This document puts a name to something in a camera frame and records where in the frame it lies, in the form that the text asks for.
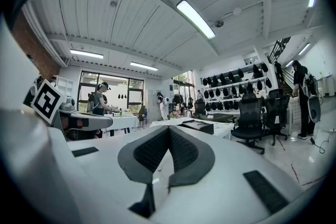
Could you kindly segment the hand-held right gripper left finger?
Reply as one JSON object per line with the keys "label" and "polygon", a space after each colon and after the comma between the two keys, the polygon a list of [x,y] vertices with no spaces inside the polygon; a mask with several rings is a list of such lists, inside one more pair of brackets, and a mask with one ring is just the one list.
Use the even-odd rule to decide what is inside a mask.
{"label": "hand-held right gripper left finger", "polygon": [[142,199],[129,207],[130,211],[144,218],[155,212],[153,174],[168,150],[169,139],[169,127],[160,126],[128,143],[118,153],[118,164],[127,178],[145,184]]}

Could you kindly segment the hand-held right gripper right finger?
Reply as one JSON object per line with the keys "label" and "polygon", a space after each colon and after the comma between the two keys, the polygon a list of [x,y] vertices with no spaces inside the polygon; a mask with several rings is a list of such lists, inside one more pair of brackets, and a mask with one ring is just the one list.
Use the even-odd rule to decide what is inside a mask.
{"label": "hand-held right gripper right finger", "polygon": [[169,177],[168,188],[197,184],[215,164],[213,149],[176,126],[169,127],[169,137],[174,173]]}

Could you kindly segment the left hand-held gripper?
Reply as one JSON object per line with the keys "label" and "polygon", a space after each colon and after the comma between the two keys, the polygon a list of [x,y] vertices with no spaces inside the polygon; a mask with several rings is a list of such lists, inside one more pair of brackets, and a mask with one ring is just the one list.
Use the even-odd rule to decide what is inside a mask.
{"label": "left hand-held gripper", "polygon": [[67,141],[94,139],[99,130],[113,123],[106,116],[76,111],[73,98],[61,93],[47,80],[35,93],[31,107],[50,127],[59,129]]}

